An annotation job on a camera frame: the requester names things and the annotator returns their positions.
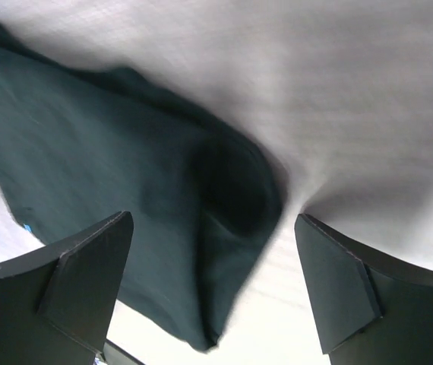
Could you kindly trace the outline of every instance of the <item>light gray surface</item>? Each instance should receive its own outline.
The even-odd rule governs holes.
[[[220,349],[195,354],[117,306],[110,338],[148,365],[327,362],[293,240],[300,211],[433,269],[433,0],[3,0],[0,19],[69,65],[133,65],[204,104],[259,141],[289,187]]]

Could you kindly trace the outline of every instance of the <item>dark green fabric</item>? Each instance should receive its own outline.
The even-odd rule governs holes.
[[[282,210],[261,152],[208,112],[128,68],[62,67],[1,26],[0,186],[44,243],[130,211],[119,299],[199,351]]]

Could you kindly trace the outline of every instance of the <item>black plastic piece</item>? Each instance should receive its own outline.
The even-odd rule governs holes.
[[[108,365],[144,365],[138,359],[109,340],[106,341],[103,347],[103,357]]]
[[[118,213],[0,263],[0,365],[93,365],[103,350],[133,221]]]
[[[433,364],[433,271],[363,245],[309,215],[298,216],[296,240],[322,343],[338,338],[337,325],[366,305],[363,293],[357,291],[360,281],[373,288],[383,313],[361,328],[352,314],[354,334],[329,351],[332,365]],[[363,265],[368,280],[358,269],[356,278],[350,277],[353,262]],[[319,270],[310,263],[326,268]],[[326,303],[317,303],[323,298]]]
[[[381,316],[363,263],[298,219],[298,248],[323,354]]]

